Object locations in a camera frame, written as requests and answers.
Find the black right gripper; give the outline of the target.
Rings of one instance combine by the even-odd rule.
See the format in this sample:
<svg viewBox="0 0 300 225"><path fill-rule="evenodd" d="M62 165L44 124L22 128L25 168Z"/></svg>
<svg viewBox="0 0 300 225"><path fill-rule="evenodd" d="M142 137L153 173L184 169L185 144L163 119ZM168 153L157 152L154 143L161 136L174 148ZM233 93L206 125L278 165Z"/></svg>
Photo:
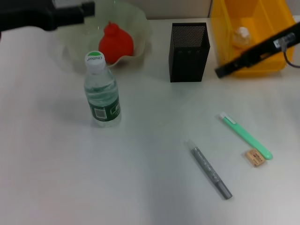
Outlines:
<svg viewBox="0 0 300 225"><path fill-rule="evenodd" d="M287 49L297 44L300 44L300 22L248 49L232 61L217 67L215 72L218 78L223 78L244 67L252 67L277 53L283 53L289 66L300 68L300 65L293 64L287 57Z"/></svg>

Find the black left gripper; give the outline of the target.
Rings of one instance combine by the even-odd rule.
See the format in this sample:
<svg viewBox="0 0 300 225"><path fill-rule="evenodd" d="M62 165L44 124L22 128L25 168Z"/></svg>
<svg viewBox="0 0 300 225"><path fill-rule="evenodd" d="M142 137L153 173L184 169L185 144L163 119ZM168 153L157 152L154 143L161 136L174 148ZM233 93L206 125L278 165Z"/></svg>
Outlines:
<svg viewBox="0 0 300 225"><path fill-rule="evenodd" d="M0 0L0 32L27 26L52 31L94 15L93 1L56 1L54 6L53 0Z"/></svg>

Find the white paper ball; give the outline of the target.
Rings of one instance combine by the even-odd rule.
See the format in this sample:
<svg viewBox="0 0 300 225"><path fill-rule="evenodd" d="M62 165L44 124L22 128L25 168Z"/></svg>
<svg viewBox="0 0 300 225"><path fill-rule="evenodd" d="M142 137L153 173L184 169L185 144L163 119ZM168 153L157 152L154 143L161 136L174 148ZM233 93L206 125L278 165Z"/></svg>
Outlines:
<svg viewBox="0 0 300 225"><path fill-rule="evenodd" d="M239 27L232 34L232 44L237 48L246 48L251 44L251 35L246 27Z"/></svg>

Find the red-orange knobbed orange fruit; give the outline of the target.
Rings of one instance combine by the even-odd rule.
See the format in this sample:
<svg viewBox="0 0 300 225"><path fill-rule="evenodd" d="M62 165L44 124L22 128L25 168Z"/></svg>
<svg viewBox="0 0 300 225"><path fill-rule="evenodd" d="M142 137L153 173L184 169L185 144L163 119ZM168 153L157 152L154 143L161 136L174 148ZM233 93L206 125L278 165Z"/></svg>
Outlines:
<svg viewBox="0 0 300 225"><path fill-rule="evenodd" d="M112 65L123 56L133 56L134 42L116 23L109 22L104 28L98 50L105 56L106 62Z"/></svg>

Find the mint green pen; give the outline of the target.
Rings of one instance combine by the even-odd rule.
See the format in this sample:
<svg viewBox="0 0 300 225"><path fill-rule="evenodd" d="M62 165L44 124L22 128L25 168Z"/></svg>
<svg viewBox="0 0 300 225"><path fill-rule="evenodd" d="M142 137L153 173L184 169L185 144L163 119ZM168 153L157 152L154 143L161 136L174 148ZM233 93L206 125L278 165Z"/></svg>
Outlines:
<svg viewBox="0 0 300 225"><path fill-rule="evenodd" d="M232 129L252 148L256 149L266 160L273 159L273 155L269 150L267 150L258 140L256 140L248 131L246 131L240 124L229 117L225 112L221 112L219 116L230 129Z"/></svg>

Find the clear green-label water bottle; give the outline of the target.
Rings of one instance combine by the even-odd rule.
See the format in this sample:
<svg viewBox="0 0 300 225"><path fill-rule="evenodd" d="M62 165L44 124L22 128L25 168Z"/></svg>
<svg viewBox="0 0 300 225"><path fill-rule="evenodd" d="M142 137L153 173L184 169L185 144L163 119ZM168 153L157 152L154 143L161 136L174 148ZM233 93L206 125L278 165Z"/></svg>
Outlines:
<svg viewBox="0 0 300 225"><path fill-rule="evenodd" d="M121 121L119 90L105 56L92 51L85 56L84 91L91 114L100 127L112 127Z"/></svg>

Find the tan eraser block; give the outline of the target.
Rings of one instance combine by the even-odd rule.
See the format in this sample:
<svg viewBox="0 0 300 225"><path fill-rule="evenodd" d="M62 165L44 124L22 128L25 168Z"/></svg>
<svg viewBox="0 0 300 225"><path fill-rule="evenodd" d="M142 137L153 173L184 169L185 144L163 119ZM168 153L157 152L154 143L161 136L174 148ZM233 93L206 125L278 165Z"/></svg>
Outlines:
<svg viewBox="0 0 300 225"><path fill-rule="evenodd" d="M250 149L246 151L244 156L254 167L259 167L266 162L266 159L259 153L257 149Z"/></svg>

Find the grey glitter pen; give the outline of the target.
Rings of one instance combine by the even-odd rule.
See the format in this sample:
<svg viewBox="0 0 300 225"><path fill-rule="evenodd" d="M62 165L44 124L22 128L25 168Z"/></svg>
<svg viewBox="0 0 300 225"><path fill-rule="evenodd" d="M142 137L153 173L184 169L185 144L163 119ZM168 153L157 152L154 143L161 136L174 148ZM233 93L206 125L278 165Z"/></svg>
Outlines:
<svg viewBox="0 0 300 225"><path fill-rule="evenodd" d="M226 199L232 198L232 194L224 184L220 176L214 170L210 162L206 159L200 149L196 146L196 144L192 140L187 141L187 147L191 151L192 155L198 162L199 166L203 169L205 174L208 176L212 184L217 188L220 194Z"/></svg>

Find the black mesh pen holder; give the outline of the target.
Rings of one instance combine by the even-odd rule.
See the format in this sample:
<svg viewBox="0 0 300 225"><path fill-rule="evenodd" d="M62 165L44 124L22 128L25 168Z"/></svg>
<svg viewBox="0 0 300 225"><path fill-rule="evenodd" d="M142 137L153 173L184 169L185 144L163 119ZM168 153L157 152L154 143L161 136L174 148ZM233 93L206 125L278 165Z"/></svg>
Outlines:
<svg viewBox="0 0 300 225"><path fill-rule="evenodd" d="M205 22L173 23L169 50L170 82L201 82L209 51Z"/></svg>

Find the frosted wavy fruit plate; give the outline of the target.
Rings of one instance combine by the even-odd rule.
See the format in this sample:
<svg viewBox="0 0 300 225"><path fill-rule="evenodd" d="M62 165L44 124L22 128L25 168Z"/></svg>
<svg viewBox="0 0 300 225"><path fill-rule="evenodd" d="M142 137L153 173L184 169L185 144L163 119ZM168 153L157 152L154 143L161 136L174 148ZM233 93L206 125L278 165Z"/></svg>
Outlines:
<svg viewBox="0 0 300 225"><path fill-rule="evenodd" d="M143 56L151 36L150 23L145 13L121 0L94 0L94 2L95 16L85 18L83 24L60 27L55 32L60 44L53 48L52 58L64 71L85 70L85 55L98 49L99 41L104 36L104 28L109 22L116 23L126 31L134 43L133 56L122 56L109 67L113 68Z"/></svg>

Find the yellow plastic storage bin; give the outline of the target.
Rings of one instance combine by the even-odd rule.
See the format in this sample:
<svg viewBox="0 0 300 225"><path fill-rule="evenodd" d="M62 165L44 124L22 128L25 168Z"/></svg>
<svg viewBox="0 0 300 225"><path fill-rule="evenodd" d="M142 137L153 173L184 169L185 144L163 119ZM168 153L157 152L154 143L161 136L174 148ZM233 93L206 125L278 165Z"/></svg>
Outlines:
<svg viewBox="0 0 300 225"><path fill-rule="evenodd" d="M296 24L285 0L213 0L210 21L219 66ZM239 27L246 27L250 32L251 44L246 48L237 48L232 44L233 32ZM293 51L294 46L287 49L290 61ZM279 52L231 75L239 78L263 77L279 72L286 65L283 53Z"/></svg>

